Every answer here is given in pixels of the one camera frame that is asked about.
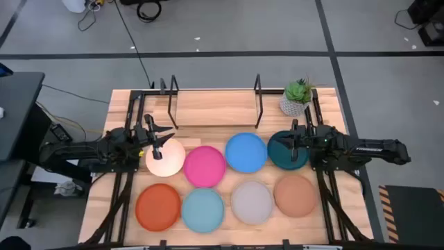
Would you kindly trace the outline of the blue plate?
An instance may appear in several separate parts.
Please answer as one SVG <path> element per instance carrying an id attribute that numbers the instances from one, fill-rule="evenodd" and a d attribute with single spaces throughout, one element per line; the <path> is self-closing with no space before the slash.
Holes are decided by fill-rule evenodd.
<path id="1" fill-rule="evenodd" d="M 264 166 L 268 153 L 266 145 L 258 135 L 238 133 L 228 140 L 225 158 L 233 170 L 251 174 Z"/>

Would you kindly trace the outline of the black desk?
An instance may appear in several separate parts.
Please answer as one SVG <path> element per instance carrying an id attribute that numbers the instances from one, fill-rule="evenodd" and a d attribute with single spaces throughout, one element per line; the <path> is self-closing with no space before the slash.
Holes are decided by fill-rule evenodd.
<path id="1" fill-rule="evenodd" d="M 0 230 L 27 167 L 25 160 L 15 157 L 15 149 L 43 80 L 42 72 L 15 72 L 0 77 Z"/>

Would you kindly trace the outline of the white container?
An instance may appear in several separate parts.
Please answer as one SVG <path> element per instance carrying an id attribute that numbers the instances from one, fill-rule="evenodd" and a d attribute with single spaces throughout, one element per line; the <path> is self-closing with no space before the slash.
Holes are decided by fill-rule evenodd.
<path id="1" fill-rule="evenodd" d="M 62 0 L 68 11 L 72 13 L 82 13 L 85 7 L 85 0 Z"/>

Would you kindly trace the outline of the black equipment stand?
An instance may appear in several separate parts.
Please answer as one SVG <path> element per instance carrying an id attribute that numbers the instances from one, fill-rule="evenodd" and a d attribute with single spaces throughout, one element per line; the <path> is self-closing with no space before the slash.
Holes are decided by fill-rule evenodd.
<path id="1" fill-rule="evenodd" d="M 444 0 L 413 0 L 407 12 L 426 47 L 444 47 Z"/>

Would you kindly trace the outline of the dark teal plate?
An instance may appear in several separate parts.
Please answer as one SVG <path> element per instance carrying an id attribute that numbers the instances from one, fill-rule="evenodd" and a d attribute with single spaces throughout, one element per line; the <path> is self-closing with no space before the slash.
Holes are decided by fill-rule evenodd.
<path id="1" fill-rule="evenodd" d="M 305 166 L 305 164 L 309 160 L 309 149 L 299 148 L 298 159 L 296 161 L 292 161 L 291 151 L 287 149 L 283 144 L 276 141 L 278 137 L 288 134 L 288 131 L 279 131 L 273 134 L 267 145 L 268 156 L 271 161 L 281 169 L 297 170 Z"/>

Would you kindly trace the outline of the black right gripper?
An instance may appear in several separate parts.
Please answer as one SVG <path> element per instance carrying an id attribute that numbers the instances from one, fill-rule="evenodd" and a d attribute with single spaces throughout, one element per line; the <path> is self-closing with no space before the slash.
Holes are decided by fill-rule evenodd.
<path id="1" fill-rule="evenodd" d="M 290 132 L 290 136 L 278 137 L 276 140 L 291 150 L 291 161 L 295 162 L 298 159 L 298 149 L 300 147 L 309 148 L 309 136 L 307 127 L 299 125 L 297 119 L 293 119 Z"/>

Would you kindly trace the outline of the orange plate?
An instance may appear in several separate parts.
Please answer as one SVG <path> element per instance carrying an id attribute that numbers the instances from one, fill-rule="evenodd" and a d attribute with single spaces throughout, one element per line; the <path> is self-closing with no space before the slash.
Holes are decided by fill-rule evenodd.
<path id="1" fill-rule="evenodd" d="M 180 218 L 180 195 L 170 185 L 157 183 L 148 186 L 139 196 L 135 215 L 148 231 L 165 231 Z"/>

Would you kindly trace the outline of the light grey plate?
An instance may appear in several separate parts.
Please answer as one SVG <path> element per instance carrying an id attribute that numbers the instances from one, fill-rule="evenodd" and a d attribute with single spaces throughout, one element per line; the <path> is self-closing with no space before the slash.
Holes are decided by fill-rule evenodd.
<path id="1" fill-rule="evenodd" d="M 273 207 L 273 195 L 260 181 L 244 181 L 231 194 L 232 212 L 245 224 L 260 225 L 267 222 Z"/>

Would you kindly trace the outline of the pink plate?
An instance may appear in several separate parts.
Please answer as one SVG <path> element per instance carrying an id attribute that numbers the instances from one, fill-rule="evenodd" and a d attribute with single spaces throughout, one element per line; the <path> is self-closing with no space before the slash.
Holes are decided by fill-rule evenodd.
<path id="1" fill-rule="evenodd" d="M 188 153 L 183 170 L 185 177 L 194 187 L 212 188 L 224 177 L 226 161 L 218 149 L 200 146 Z"/>

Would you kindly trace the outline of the light blue-green plate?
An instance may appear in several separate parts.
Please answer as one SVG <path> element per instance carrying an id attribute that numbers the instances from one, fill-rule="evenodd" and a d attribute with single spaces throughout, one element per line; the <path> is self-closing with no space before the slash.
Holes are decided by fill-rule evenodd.
<path id="1" fill-rule="evenodd" d="M 211 233 L 223 222 L 225 206 L 221 196 L 211 188 L 196 188 L 184 199 L 182 220 L 195 233 Z"/>

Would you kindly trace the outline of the black power supply box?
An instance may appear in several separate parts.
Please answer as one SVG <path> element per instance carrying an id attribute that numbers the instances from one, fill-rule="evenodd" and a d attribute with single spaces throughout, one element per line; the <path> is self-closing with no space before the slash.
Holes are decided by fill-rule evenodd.
<path id="1" fill-rule="evenodd" d="M 52 124 L 50 127 L 52 134 L 61 142 L 71 142 L 72 136 L 60 125 Z"/>

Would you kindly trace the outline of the succulent in white patterned pot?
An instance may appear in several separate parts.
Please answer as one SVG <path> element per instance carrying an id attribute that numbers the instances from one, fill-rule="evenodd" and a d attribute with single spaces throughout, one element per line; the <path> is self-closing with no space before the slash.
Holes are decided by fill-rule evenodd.
<path id="1" fill-rule="evenodd" d="M 313 99 L 313 88 L 308 77 L 290 82 L 280 100 L 281 111 L 290 117 L 303 114 Z"/>

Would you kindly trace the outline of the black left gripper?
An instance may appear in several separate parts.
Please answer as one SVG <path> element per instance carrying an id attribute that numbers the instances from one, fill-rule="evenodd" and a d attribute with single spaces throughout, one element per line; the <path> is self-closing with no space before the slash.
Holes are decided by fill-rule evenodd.
<path id="1" fill-rule="evenodd" d="M 172 129 L 170 126 L 158 126 L 153 117 L 150 114 L 144 115 L 144 120 L 148 125 L 148 128 L 145 129 L 141 124 L 136 124 L 134 126 L 135 136 L 137 141 L 142 146 L 153 146 L 153 157 L 155 160 L 162 159 L 162 153 L 160 152 L 160 147 L 174 136 L 174 133 L 170 133 L 168 135 L 157 138 L 156 133 L 161 133 L 165 131 L 169 131 Z"/>

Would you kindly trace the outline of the pale peach plate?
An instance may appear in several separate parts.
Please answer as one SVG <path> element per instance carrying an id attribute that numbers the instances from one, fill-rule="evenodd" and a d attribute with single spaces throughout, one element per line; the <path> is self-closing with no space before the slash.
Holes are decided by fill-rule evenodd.
<path id="1" fill-rule="evenodd" d="M 182 143 L 176 139 L 169 139 L 160 148 L 162 159 L 156 160 L 153 157 L 153 147 L 146 147 L 146 166 L 148 170 L 160 177 L 169 177 L 177 174 L 185 161 L 186 151 Z"/>

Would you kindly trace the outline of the crumpled white cloth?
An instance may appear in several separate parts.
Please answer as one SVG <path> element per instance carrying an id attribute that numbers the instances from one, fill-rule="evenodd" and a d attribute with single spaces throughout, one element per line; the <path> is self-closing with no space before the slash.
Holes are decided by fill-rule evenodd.
<path id="1" fill-rule="evenodd" d="M 59 194 L 64 197 L 79 197 L 84 194 L 84 190 L 73 181 L 66 181 L 56 185 L 54 194 Z"/>

